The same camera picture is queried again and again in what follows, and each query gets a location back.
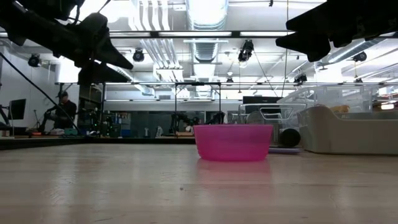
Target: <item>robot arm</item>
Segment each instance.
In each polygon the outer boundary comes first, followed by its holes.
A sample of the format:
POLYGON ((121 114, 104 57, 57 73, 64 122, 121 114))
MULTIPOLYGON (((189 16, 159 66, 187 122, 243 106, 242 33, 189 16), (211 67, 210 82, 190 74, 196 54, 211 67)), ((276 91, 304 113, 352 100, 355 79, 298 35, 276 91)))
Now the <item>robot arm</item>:
POLYGON ((22 46, 30 39, 64 56, 82 68, 81 84, 127 82, 127 78, 106 64, 132 69, 132 64, 112 45, 108 20, 100 13, 92 13, 80 24, 62 25, 56 19, 66 20, 75 6, 84 0, 7 0, 0 2, 0 26, 8 38, 22 46))
POLYGON ((184 123, 197 125, 199 123, 199 118, 189 119, 187 115, 183 113, 172 114, 172 123, 170 125, 169 133, 175 134, 178 131, 178 127, 180 126, 180 121, 184 123))
POLYGON ((206 122, 206 124, 223 124, 224 123, 225 113, 217 113, 213 116, 213 118, 206 122))
POLYGON ((398 1, 327 0, 286 23, 295 33, 278 38, 276 45, 307 54, 310 62, 327 56, 330 43, 344 47, 354 39, 371 40, 398 31, 398 1))

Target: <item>plastic bowl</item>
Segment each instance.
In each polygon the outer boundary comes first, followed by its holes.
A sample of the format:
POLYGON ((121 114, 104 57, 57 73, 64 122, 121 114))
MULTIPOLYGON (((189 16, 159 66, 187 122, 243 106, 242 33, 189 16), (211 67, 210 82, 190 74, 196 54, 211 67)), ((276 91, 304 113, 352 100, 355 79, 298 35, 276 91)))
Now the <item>plastic bowl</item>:
POLYGON ((219 124, 193 127, 198 153, 210 161, 261 161, 268 155, 272 125, 219 124))

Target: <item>clear plastic bin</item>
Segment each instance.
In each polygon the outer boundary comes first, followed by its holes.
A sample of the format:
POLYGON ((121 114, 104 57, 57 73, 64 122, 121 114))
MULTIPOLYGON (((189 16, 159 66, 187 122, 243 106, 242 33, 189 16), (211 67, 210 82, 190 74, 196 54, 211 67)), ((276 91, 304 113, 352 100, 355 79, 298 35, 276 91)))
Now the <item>clear plastic bin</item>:
POLYGON ((297 90, 278 103, 305 103, 307 108, 323 105, 349 106, 349 113, 366 113, 372 111, 373 94, 378 86, 316 86, 297 90))
POLYGON ((270 124, 274 126, 273 139, 277 142, 278 133, 285 129, 299 130, 297 113, 307 108, 305 103, 259 103, 239 106, 239 123, 270 124), (247 113, 248 108, 256 107, 257 111, 247 113), (268 113, 267 110, 279 110, 278 113, 268 113))

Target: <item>beige bin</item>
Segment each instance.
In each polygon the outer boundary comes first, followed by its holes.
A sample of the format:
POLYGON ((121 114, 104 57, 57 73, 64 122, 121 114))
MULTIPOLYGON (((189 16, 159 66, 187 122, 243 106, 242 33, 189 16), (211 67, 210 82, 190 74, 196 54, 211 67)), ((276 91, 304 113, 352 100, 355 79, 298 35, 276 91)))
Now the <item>beige bin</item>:
POLYGON ((383 119, 396 117, 395 112, 359 116, 366 119, 355 119, 355 114, 349 113, 338 116, 324 106, 300 112, 298 123, 304 149, 321 154, 398 154, 398 119, 383 119))

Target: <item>black ball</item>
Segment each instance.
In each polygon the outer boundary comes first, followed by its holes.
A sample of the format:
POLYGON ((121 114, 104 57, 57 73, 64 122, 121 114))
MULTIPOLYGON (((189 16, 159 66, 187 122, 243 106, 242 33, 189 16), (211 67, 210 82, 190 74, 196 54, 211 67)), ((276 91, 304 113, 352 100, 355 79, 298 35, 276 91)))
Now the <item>black ball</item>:
POLYGON ((286 129, 279 135, 279 143, 284 147, 295 147, 301 141, 301 135, 295 129, 286 129))

